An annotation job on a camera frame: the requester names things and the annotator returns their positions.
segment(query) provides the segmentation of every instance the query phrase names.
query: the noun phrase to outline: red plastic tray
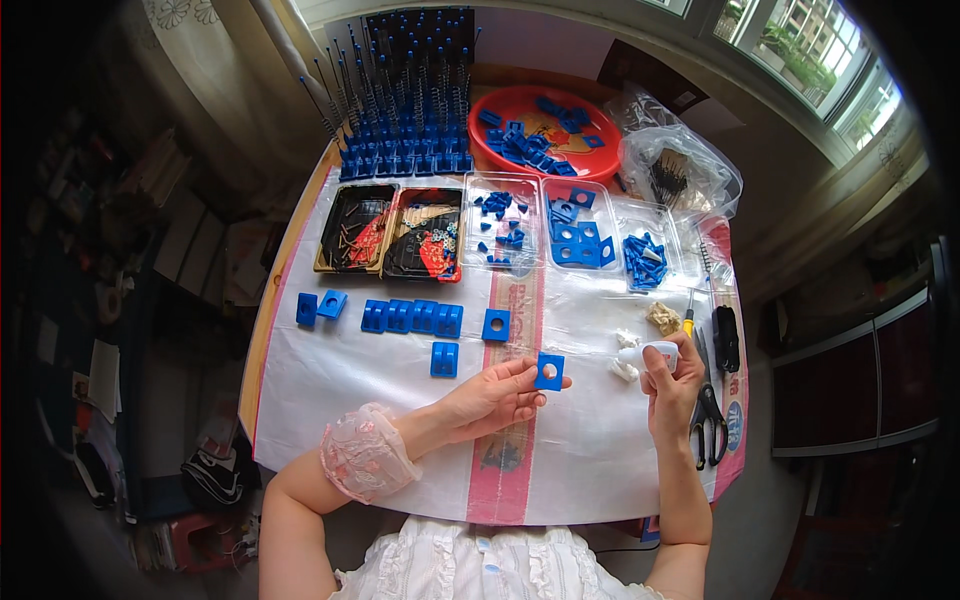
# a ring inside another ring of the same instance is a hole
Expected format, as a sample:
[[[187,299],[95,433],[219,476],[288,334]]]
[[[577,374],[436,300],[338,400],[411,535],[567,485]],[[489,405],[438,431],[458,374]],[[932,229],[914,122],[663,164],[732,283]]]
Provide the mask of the red plastic tray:
[[[562,107],[585,108],[592,125],[582,127],[583,133],[567,133],[557,122],[557,117],[537,108],[535,101],[538,96],[545,96]],[[474,142],[474,152],[485,156],[487,160],[504,171],[547,175],[534,167],[507,160],[491,150],[486,140],[487,130],[492,126],[481,121],[477,116],[484,108],[503,117],[500,129],[506,130],[507,121],[523,121],[524,135],[540,133],[546,137],[550,141],[550,148],[547,149],[546,154],[557,160],[566,160],[576,169],[577,177],[567,179],[604,182],[613,177],[620,168],[620,158],[616,153],[620,145],[620,131],[597,107],[579,96],[552,87],[515,85],[498,89],[481,98],[473,105],[468,120],[468,131]],[[583,140],[584,135],[599,135],[606,145],[590,148]]]

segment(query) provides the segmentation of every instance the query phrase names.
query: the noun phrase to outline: pink lace sleeve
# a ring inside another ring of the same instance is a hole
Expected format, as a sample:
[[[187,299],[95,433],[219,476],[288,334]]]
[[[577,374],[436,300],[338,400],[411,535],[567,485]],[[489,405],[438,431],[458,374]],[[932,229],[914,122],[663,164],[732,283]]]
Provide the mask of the pink lace sleeve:
[[[326,478],[364,504],[423,476],[407,458],[403,439],[390,423],[392,416],[389,408],[375,402],[364,404],[328,425],[320,442]]]

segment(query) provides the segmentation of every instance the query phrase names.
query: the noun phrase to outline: black scissors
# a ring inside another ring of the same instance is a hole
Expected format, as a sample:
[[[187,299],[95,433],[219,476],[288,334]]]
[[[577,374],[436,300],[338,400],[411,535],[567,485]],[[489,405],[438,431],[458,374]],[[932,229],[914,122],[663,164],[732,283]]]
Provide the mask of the black scissors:
[[[693,422],[690,424],[690,435],[696,431],[700,441],[700,458],[697,460],[697,470],[704,470],[707,459],[704,456],[706,442],[704,440],[704,429],[707,427],[707,421],[713,435],[710,438],[710,466],[716,467],[720,459],[727,453],[727,421],[717,406],[716,394],[713,392],[713,384],[710,383],[710,361],[707,356],[707,345],[704,343],[704,332],[701,329],[695,329],[693,332],[693,343],[697,347],[697,353],[700,354],[700,360],[704,362],[704,383],[700,387],[700,393],[697,394],[697,406],[693,410]],[[716,451],[717,434],[722,434],[720,440],[720,452]]]

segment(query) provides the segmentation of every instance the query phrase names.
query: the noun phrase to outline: cable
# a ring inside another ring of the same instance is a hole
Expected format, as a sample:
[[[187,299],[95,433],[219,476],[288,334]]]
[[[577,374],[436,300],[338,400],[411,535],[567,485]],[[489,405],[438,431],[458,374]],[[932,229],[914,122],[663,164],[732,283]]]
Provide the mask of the cable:
[[[660,547],[660,543],[652,548],[611,548],[610,550],[597,550],[593,554],[603,554],[604,552],[649,552]]]

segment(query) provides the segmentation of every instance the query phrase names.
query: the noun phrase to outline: glue bottle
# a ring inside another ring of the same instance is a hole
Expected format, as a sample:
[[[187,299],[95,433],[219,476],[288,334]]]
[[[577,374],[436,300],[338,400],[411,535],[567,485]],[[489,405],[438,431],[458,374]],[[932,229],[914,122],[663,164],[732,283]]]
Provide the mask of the glue bottle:
[[[680,349],[673,342],[667,342],[666,340],[647,342],[636,348],[624,348],[617,354],[617,358],[620,359],[621,362],[633,365],[641,371],[646,371],[647,365],[643,360],[643,349],[648,346],[655,348],[657,352],[663,355],[663,360],[666,361],[668,371],[674,372],[677,370],[677,356],[680,354]]]

